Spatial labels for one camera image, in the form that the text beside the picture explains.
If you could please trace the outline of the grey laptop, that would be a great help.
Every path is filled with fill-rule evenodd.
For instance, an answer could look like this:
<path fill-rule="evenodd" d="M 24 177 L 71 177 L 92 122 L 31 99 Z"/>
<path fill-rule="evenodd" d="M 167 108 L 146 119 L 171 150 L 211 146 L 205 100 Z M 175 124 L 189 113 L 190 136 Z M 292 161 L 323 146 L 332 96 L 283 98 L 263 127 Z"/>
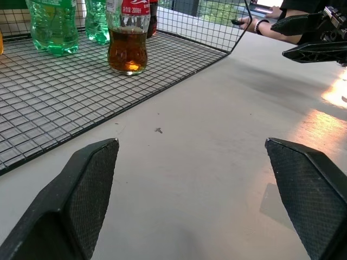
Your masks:
<path fill-rule="evenodd" d="M 273 11 L 270 6 L 258 4 L 258 0 L 250 0 L 249 10 L 263 15 L 271 14 Z"/>

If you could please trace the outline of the large green plastic bottle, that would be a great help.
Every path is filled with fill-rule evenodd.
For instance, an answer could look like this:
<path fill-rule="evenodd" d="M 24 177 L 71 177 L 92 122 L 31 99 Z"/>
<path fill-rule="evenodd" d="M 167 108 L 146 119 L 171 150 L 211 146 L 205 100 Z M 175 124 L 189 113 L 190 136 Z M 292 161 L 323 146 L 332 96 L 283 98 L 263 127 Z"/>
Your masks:
<path fill-rule="evenodd" d="M 54 56 L 78 49 L 76 0 L 25 0 L 30 13 L 30 33 L 37 50 Z"/>

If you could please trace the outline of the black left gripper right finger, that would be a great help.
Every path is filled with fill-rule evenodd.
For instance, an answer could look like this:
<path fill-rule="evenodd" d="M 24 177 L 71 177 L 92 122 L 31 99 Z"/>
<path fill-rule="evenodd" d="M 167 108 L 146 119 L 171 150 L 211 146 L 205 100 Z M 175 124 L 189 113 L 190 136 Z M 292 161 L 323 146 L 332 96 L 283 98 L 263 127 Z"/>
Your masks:
<path fill-rule="evenodd" d="M 311 260 L 347 260 L 347 175 L 316 149 L 277 138 L 265 148 L 281 201 Z"/>

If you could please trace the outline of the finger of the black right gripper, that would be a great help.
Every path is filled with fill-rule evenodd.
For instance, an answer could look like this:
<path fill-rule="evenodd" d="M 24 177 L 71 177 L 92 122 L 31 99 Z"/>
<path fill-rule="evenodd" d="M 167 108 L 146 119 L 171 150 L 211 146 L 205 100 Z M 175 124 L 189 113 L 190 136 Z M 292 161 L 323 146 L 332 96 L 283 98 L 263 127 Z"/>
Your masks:
<path fill-rule="evenodd" d="M 324 22 L 322 13 L 295 15 L 281 19 L 271 26 L 271 30 L 285 36 L 302 35 L 317 31 Z"/>
<path fill-rule="evenodd" d="M 347 42 L 305 43 L 282 52 L 282 56 L 298 63 L 347 63 Z"/>

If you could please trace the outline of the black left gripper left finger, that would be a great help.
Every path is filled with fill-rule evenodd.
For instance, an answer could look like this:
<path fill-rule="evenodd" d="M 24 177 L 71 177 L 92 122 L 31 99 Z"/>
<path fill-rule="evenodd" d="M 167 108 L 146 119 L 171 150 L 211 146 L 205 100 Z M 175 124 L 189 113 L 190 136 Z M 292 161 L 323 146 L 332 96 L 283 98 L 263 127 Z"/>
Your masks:
<path fill-rule="evenodd" d="M 76 151 L 0 245 L 0 260 L 91 260 L 118 151 L 116 138 Z"/>

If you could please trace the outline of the dark cola bottle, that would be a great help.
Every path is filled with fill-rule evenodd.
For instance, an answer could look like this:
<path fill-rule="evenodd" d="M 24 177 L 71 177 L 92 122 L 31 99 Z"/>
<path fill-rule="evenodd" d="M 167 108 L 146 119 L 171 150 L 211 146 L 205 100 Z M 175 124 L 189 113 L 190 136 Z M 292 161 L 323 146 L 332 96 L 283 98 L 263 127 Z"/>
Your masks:
<path fill-rule="evenodd" d="M 147 30 L 147 38 L 152 37 L 157 31 L 158 0 L 150 0 L 150 23 Z"/>

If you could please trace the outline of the cola glass bottle red label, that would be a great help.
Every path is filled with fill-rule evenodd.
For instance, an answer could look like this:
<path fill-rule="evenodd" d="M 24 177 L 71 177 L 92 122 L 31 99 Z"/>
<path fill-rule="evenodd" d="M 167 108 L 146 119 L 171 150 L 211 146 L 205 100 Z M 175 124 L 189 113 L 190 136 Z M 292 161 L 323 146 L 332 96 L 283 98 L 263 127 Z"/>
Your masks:
<path fill-rule="evenodd" d="M 147 66 L 149 0 L 106 0 L 106 19 L 110 35 L 108 64 L 123 75 L 140 74 Z"/>

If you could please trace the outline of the person's hand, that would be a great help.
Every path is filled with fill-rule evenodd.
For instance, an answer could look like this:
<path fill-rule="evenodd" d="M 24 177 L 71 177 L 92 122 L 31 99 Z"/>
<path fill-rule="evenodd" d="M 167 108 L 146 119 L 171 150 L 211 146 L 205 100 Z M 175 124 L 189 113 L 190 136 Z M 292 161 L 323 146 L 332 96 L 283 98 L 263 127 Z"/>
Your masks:
<path fill-rule="evenodd" d="M 241 25 L 239 25 L 240 29 L 250 33 L 255 33 L 255 26 L 258 22 L 257 18 L 244 17 L 239 18 L 238 21 L 241 22 Z"/>

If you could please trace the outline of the person's black clothed torso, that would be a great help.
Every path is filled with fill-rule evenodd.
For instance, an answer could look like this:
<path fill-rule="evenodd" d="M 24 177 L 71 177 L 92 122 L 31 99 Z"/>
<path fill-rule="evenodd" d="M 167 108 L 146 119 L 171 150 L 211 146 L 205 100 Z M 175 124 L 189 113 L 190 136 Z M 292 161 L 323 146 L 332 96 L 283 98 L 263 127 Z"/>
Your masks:
<path fill-rule="evenodd" d="M 283 0 L 279 19 L 285 18 L 290 10 L 312 14 L 323 10 L 326 6 L 347 10 L 347 0 Z"/>

